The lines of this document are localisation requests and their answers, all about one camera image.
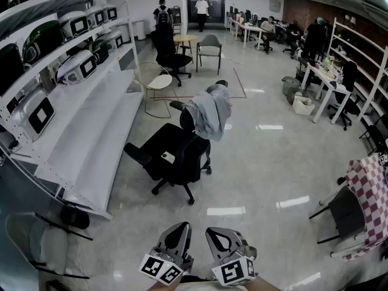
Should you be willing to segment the brown round basket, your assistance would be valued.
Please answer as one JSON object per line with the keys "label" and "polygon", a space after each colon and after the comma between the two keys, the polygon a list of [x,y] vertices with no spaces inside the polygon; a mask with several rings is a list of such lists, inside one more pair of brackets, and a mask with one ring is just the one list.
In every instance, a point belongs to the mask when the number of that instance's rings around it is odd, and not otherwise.
{"label": "brown round basket", "polygon": [[296,96],[305,97],[305,94],[303,92],[300,92],[299,90],[289,90],[289,92],[287,93],[287,101],[290,105],[293,105]]}

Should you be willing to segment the black folding chair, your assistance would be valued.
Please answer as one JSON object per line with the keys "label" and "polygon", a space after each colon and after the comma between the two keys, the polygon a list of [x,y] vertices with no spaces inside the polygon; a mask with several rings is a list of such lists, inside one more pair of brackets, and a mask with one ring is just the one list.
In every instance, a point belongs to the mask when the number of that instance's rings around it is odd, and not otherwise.
{"label": "black folding chair", "polygon": [[380,116],[375,123],[367,126],[366,131],[359,137],[359,139],[361,138],[365,138],[370,145],[369,156],[373,153],[388,152],[386,144],[388,140],[388,114]]}

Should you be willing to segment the white storage box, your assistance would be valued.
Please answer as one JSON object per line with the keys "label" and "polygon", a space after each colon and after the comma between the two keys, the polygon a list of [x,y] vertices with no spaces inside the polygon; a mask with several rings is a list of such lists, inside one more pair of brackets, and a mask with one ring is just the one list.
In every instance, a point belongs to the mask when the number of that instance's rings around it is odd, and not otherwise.
{"label": "white storage box", "polygon": [[293,109],[296,114],[310,116],[313,112],[315,105],[310,98],[303,96],[294,96]]}

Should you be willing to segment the black high-back office chair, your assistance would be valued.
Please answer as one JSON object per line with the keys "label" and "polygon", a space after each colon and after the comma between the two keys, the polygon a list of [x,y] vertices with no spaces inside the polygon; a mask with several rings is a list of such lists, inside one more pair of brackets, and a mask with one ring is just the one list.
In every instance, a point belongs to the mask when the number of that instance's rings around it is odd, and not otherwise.
{"label": "black high-back office chair", "polygon": [[176,52],[172,26],[167,23],[158,24],[156,30],[150,33],[150,37],[157,51],[157,63],[166,69],[170,69],[171,75],[178,82],[178,87],[182,86],[179,75],[187,75],[191,78],[192,74],[181,72],[180,69],[189,65],[192,58]]}

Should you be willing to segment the round wooden table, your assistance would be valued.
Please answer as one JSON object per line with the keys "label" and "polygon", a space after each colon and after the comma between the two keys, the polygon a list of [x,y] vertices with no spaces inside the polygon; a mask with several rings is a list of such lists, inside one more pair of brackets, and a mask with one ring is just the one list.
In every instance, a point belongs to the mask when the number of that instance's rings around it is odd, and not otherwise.
{"label": "round wooden table", "polygon": [[175,35],[173,41],[176,47],[176,53],[179,53],[179,50],[182,49],[182,54],[186,55],[186,51],[189,51],[189,56],[193,58],[192,52],[192,41],[195,41],[197,36],[195,35]]}

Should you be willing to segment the grey chair with black legs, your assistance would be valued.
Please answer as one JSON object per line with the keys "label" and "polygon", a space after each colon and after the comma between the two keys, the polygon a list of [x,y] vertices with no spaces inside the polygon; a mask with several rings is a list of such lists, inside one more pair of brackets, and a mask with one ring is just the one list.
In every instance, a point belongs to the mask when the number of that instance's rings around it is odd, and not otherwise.
{"label": "grey chair with black legs", "polygon": [[329,210],[335,222],[338,234],[322,239],[317,244],[323,244],[335,239],[347,239],[351,236],[360,234],[365,227],[365,217],[363,209],[356,195],[348,186],[343,186],[338,193],[326,204],[319,203],[322,209],[309,216],[309,219]]}

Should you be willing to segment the pile of colourful small items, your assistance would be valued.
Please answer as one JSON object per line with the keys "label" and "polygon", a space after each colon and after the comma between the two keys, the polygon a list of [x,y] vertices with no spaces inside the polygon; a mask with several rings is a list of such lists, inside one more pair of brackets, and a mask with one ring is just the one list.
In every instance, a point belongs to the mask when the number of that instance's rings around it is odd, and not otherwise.
{"label": "pile of colourful small items", "polygon": [[343,84],[343,68],[335,65],[334,56],[324,53],[321,60],[315,63],[315,67],[329,78],[331,82],[334,82],[334,86]]}

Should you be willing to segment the white metal shelving unit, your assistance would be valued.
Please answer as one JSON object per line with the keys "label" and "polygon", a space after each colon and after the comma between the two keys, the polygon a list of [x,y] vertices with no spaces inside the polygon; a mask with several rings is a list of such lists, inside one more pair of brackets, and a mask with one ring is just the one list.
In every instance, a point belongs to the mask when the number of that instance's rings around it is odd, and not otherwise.
{"label": "white metal shelving unit", "polygon": [[0,126],[0,149],[33,183],[64,204],[107,219],[116,170],[143,96],[132,70],[138,55],[129,0],[123,9],[129,23],[117,26],[123,41],[119,59],[104,72],[55,144],[23,145]]}

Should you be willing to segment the red floor tape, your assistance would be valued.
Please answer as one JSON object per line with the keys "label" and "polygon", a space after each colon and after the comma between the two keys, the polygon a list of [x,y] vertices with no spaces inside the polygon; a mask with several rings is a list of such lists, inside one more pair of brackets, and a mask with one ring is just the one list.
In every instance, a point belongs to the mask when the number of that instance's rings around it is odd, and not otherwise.
{"label": "red floor tape", "polygon": [[186,100],[193,98],[199,93],[203,92],[209,86],[215,84],[217,81],[225,80],[228,83],[228,91],[230,97],[233,99],[247,98],[242,82],[239,78],[236,68],[226,67],[221,68],[219,74],[214,69],[199,69],[198,72],[192,71],[192,77],[179,76],[182,85],[178,87],[176,78],[173,78],[172,83],[163,91],[148,93],[148,99],[176,99]]}

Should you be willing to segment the long white desk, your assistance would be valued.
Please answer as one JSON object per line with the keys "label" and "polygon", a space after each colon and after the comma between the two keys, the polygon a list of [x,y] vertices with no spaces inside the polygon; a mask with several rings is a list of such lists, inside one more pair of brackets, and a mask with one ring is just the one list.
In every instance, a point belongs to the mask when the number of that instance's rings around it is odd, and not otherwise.
{"label": "long white desk", "polygon": [[252,25],[252,24],[241,24],[239,21],[234,20],[233,18],[227,17],[227,22],[230,25],[229,31],[230,34],[234,36],[234,39],[238,39],[238,32],[239,30],[242,30],[243,34],[243,49],[246,48],[248,36],[250,35],[251,32],[257,32],[259,33],[258,37],[254,37],[255,40],[255,45],[256,45],[256,50],[260,51],[262,45],[261,45],[261,37],[262,34],[264,33],[264,30]]}

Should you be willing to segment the white open rack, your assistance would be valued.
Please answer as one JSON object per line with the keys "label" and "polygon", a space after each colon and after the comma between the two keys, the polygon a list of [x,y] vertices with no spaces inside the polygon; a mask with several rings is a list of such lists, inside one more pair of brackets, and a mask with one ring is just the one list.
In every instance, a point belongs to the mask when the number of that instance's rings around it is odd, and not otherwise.
{"label": "white open rack", "polygon": [[388,112],[388,45],[359,32],[355,18],[347,23],[334,19],[328,54],[335,61],[357,67],[352,99],[361,98],[358,119],[371,125]]}

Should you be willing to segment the grey hooded jacket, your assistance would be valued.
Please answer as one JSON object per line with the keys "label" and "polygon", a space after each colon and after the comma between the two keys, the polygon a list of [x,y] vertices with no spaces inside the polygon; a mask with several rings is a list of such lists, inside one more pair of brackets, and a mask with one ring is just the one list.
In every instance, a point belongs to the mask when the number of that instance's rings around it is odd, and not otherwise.
{"label": "grey hooded jacket", "polygon": [[220,141],[224,134],[226,121],[232,115],[227,88],[228,82],[219,80],[184,104],[193,119],[195,134],[202,139]]}

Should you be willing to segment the person's left forearm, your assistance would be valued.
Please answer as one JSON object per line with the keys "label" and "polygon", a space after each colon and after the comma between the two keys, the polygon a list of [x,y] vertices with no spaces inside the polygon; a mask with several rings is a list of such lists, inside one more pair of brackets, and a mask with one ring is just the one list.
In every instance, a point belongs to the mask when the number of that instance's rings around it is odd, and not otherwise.
{"label": "person's left forearm", "polygon": [[177,281],[176,283],[166,286],[161,282],[157,282],[149,289],[147,289],[147,291],[175,291],[175,289],[179,286],[179,284],[180,282]]}

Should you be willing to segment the black round base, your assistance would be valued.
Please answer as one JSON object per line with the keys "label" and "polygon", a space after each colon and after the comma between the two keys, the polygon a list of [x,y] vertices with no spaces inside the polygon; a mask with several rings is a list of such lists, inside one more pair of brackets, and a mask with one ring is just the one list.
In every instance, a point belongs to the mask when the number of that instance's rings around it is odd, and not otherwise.
{"label": "black round base", "polygon": [[81,230],[87,229],[90,225],[90,218],[87,212],[84,212],[71,204],[66,204],[62,207],[61,221],[66,225]]}

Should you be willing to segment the white trash bin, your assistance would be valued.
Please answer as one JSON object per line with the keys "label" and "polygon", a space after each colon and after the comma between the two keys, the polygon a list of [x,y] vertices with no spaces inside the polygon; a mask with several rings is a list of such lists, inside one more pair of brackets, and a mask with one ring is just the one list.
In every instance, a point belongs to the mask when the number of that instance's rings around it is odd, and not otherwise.
{"label": "white trash bin", "polygon": [[135,25],[135,30],[136,30],[136,36],[139,41],[145,40],[146,39],[146,25],[145,25],[145,20],[137,20],[134,21],[133,24]]}

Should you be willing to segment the small white desk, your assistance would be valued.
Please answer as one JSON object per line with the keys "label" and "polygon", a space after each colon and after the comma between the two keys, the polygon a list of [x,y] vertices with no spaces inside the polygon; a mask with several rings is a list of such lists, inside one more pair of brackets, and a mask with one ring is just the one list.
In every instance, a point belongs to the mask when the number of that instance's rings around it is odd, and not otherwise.
{"label": "small white desk", "polygon": [[323,92],[323,87],[327,87],[327,92],[324,95],[324,99],[321,102],[321,105],[313,118],[314,123],[318,122],[323,110],[329,106],[329,104],[328,104],[329,99],[334,93],[340,93],[344,96],[344,99],[343,99],[342,103],[340,104],[340,107],[338,108],[338,110],[334,114],[334,117],[330,120],[331,125],[334,125],[336,123],[338,117],[340,116],[341,112],[344,110],[345,104],[348,101],[348,99],[351,95],[351,92],[348,91],[345,88],[345,86],[343,86],[342,84],[337,84],[336,87],[334,87],[331,84],[331,81],[333,81],[333,79],[329,78],[320,69],[310,65],[309,63],[307,64],[306,72],[305,72],[305,75],[303,77],[303,81],[301,82],[301,86],[300,86],[301,89],[303,89],[303,90],[306,89],[307,80],[308,80],[308,77],[310,75],[310,72],[313,72],[314,75],[317,76],[321,80],[321,85],[320,85],[318,91],[316,92],[316,96],[315,96],[316,101],[321,96],[321,94]]}

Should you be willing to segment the black swivel chair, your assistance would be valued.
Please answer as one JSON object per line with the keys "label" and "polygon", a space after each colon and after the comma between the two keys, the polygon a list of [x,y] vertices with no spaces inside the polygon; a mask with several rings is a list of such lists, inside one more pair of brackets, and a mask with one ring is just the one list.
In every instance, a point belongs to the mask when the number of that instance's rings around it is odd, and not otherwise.
{"label": "black swivel chair", "polygon": [[[344,65],[342,67],[341,84],[343,86],[345,86],[346,90],[350,93],[352,93],[354,90],[354,83],[355,83],[357,74],[358,74],[358,68],[354,62],[347,61],[344,63]],[[344,98],[345,98],[345,94],[335,92],[336,104],[335,105],[329,104],[327,109],[328,110],[333,109],[333,110],[338,111],[339,107],[341,106],[341,104],[344,101]],[[347,116],[347,114],[350,113],[352,115],[359,115],[359,113],[360,113],[360,110],[358,109],[358,106],[357,106],[357,103],[359,100],[360,100],[360,98],[358,98],[354,102],[349,97],[347,102],[345,103],[341,113],[339,114],[339,117],[342,119],[342,122],[344,125],[343,129],[345,131],[347,130],[348,125],[349,126],[352,125],[352,120]]]}

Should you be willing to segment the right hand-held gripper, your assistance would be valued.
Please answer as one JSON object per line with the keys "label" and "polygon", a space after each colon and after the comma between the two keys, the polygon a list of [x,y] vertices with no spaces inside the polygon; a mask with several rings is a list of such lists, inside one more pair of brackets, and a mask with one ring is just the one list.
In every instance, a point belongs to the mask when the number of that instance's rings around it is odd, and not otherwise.
{"label": "right hand-held gripper", "polygon": [[206,239],[215,259],[212,272],[222,286],[240,286],[255,278],[257,250],[253,246],[242,246],[243,239],[239,232],[208,227]]}

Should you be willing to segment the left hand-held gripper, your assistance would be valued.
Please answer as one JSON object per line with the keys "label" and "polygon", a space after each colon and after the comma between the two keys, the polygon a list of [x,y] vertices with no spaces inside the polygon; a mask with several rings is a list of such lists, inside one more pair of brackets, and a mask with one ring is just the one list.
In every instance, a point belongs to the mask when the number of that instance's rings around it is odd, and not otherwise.
{"label": "left hand-held gripper", "polygon": [[[192,227],[189,222],[171,226],[159,237],[157,247],[146,253],[138,272],[163,285],[171,285],[183,273],[190,273],[194,258],[187,251],[190,247]],[[166,250],[178,252],[169,255]]]}

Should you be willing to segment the group of white screen devices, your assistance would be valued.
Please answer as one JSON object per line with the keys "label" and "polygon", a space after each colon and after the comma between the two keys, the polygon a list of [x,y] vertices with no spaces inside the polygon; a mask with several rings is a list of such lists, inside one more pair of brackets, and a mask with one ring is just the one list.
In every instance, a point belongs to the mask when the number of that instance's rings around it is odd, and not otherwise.
{"label": "group of white screen devices", "polygon": [[[126,0],[29,0],[0,13],[0,49],[22,48],[37,26],[61,25],[64,43],[34,64],[0,96],[0,126],[26,146],[55,144],[104,72],[119,59],[119,24],[128,24]],[[89,44],[107,41],[109,57],[96,65]]]}

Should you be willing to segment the translucent plastic chair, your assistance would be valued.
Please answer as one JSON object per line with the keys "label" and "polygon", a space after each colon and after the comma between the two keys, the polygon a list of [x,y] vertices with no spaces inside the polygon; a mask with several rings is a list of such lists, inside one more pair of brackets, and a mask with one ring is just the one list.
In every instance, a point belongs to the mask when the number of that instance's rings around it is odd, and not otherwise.
{"label": "translucent plastic chair", "polygon": [[67,273],[69,235],[92,241],[35,212],[11,213],[5,219],[9,240],[24,259],[36,270],[52,275],[88,280],[80,274]]}

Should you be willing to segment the grey storage bag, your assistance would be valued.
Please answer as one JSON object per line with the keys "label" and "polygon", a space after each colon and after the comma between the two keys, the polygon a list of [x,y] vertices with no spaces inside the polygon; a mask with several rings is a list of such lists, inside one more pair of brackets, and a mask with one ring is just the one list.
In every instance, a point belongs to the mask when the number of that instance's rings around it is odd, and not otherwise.
{"label": "grey storage bag", "polygon": [[287,96],[290,93],[296,93],[301,87],[301,83],[298,79],[291,76],[285,76],[282,79],[282,93]]}

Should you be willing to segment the small dark cabinet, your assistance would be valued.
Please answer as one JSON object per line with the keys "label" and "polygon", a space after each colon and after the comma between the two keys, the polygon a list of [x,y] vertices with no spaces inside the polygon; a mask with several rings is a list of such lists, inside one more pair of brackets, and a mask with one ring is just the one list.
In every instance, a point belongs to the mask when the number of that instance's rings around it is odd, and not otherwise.
{"label": "small dark cabinet", "polygon": [[173,23],[173,35],[180,35],[181,34],[181,28],[182,28],[182,16],[181,16],[181,8],[178,6],[174,6],[171,8]]}

